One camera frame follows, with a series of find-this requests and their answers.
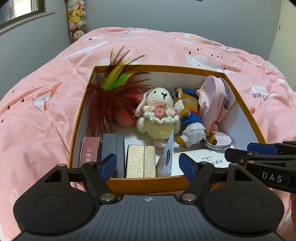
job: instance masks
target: bed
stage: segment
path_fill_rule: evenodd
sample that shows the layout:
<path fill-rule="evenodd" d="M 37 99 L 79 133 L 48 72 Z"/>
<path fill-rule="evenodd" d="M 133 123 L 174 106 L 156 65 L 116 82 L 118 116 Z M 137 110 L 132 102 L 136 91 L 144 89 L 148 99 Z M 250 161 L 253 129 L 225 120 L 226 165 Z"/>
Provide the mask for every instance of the bed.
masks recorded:
<path fill-rule="evenodd" d="M 138 64 L 170 65 L 227 74 L 257 121 L 266 143 L 296 140 L 296 92 L 271 63 L 190 33 L 109 27 L 82 36 L 22 79 L 0 102 L 0 240 L 19 234 L 16 199 L 59 163 L 68 164 L 80 103 L 96 65 L 108 65 L 122 46 Z M 273 190 L 285 206 L 278 233 L 296 240 L 290 194 Z"/>

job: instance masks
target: red feather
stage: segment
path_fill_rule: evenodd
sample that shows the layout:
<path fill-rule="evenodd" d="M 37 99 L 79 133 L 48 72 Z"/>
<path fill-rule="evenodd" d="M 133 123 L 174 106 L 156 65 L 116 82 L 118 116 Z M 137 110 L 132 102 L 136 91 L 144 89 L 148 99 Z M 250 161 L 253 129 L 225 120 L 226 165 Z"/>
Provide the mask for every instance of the red feather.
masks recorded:
<path fill-rule="evenodd" d="M 105 78 L 118 64 L 122 63 L 126 55 L 129 53 L 129 51 L 126 51 L 121 54 L 123 48 L 119 50 L 115 57 L 113 57 L 113 51 L 111 52 L 110 65 L 108 66 L 106 73 L 104 73 Z M 130 64 L 142 57 L 144 57 L 144 55 L 128 62 L 128 64 L 123 68 L 121 74 L 132 72 L 132 70 L 138 65 Z M 124 85 L 109 91 L 105 91 L 102 86 L 97 86 L 93 83 L 87 86 L 86 106 L 89 107 L 89 124 L 87 131 L 90 136 L 101 136 L 102 133 L 107 132 L 104 121 L 105 117 L 108 118 L 110 131 L 113 132 L 112 117 L 120 108 L 125 109 L 136 124 L 136 118 L 134 117 L 134 113 L 132 111 L 140 104 L 136 94 L 140 91 L 150 89 L 150 85 L 142 84 L 144 81 L 148 80 L 147 78 L 139 79 L 139 76 L 143 74 L 148 74 L 148 72 L 136 72 Z"/>

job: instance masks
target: metal screw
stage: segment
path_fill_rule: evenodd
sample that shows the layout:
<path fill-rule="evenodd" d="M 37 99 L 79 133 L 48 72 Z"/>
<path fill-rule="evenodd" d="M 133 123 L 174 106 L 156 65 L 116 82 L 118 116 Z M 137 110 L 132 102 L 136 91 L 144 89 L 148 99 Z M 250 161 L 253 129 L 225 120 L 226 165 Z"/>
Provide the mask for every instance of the metal screw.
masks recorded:
<path fill-rule="evenodd" d="M 115 196 L 112 193 L 104 193 L 101 195 L 101 199 L 103 201 L 112 201 L 114 198 L 115 198 Z"/>
<path fill-rule="evenodd" d="M 195 200 L 196 199 L 196 196 L 194 195 L 194 194 L 192 194 L 192 193 L 186 193 L 186 194 L 183 194 L 182 195 L 182 199 L 184 200 L 184 201 L 193 201 L 193 200 Z"/>

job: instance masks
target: feather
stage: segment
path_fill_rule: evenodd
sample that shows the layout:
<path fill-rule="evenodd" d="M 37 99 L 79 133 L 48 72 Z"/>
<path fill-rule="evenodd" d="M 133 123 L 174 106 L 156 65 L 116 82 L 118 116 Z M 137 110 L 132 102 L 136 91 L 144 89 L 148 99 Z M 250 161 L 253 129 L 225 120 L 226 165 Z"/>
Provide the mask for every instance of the feather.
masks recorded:
<path fill-rule="evenodd" d="M 101 84 L 91 83 L 86 88 L 86 106 L 89 107 L 87 131 L 92 137 L 107 132 L 105 117 L 108 119 L 110 131 L 113 132 L 112 117 L 121 108 L 126 110 L 136 124 L 132 111 L 140 104 L 136 95 L 140 91 L 150 89 L 150 85 L 143 84 L 148 79 L 140 79 L 141 75 L 148 72 L 133 72 L 132 70 L 139 65 L 130 65 L 144 55 L 129 60 L 126 56 L 130 51 L 122 53 L 123 48 L 115 56 L 113 50 L 111 51 L 110 65 L 104 73 Z"/>

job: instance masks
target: round compact case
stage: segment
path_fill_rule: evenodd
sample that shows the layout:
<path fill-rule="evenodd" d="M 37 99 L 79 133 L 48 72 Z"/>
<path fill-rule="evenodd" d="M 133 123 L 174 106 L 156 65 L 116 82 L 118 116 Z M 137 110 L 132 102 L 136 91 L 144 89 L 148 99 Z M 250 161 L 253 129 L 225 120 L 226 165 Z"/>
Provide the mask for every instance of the round compact case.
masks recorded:
<path fill-rule="evenodd" d="M 226 150 L 226 149 L 230 148 L 231 142 L 232 142 L 230 136 L 228 136 L 222 132 L 219 132 L 219 131 L 212 131 L 212 133 L 214 134 L 214 136 L 217 139 L 217 144 L 213 145 L 213 144 L 209 143 L 207 141 L 207 139 L 204 137 L 202 139 L 202 143 L 206 147 L 209 147 L 214 150 Z"/>

